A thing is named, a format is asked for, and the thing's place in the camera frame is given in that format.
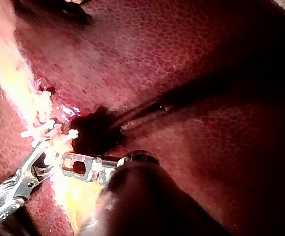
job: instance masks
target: blood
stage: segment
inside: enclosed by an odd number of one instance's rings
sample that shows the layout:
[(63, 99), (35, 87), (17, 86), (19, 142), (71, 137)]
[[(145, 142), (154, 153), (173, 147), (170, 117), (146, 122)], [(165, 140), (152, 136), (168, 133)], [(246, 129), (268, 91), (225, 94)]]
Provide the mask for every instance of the blood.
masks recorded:
[[(22, 54), (43, 88), (55, 88), (54, 103), (82, 114), (71, 121), (75, 151), (155, 153), (235, 235), (285, 235), (281, 10), (266, 0), (94, 0), (80, 6), (92, 17), (84, 24), (21, 2)], [(1, 94), (0, 183), (31, 150)], [(73, 235), (50, 181), (27, 210), (42, 235)]]
[(120, 127), (111, 128), (116, 116), (104, 107), (95, 113), (75, 118), (71, 129), (79, 131), (79, 137), (72, 142), (77, 153), (103, 155), (122, 140)]

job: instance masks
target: metal grasper tip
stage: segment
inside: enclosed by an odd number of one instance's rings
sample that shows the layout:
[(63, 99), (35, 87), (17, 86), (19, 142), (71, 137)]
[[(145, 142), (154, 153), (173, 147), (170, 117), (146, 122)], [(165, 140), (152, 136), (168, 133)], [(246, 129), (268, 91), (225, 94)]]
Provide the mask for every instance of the metal grasper tip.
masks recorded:
[(104, 185), (114, 172), (117, 161), (114, 157), (66, 152), (62, 156), (61, 170), (65, 176)]

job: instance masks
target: metal jaw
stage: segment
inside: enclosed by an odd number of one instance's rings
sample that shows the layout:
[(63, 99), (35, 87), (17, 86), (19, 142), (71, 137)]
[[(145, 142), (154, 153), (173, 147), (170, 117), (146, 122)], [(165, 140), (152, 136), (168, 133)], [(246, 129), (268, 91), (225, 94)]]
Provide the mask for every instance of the metal jaw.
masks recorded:
[(49, 137), (45, 136), (23, 161), (15, 176), (0, 184), (0, 224), (7, 220), (30, 198), (35, 187), (40, 185), (55, 170), (54, 166), (38, 168), (35, 162), (48, 147)]
[(132, 161), (159, 164), (156, 157), (142, 150), (132, 151), (122, 158), (66, 152), (62, 156), (61, 171), (65, 176), (84, 182), (97, 182), (104, 186), (118, 167)]

